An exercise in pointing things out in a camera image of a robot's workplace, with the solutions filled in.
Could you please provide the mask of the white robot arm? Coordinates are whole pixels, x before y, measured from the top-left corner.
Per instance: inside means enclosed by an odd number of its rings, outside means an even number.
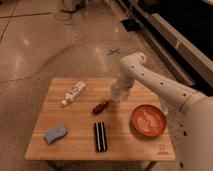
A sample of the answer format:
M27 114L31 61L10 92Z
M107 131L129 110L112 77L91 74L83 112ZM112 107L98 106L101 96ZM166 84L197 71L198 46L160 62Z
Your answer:
M143 52L120 59L120 73L110 86L112 100L122 101L135 81L142 83L184 115L180 171L213 171L213 96L150 71L146 62Z

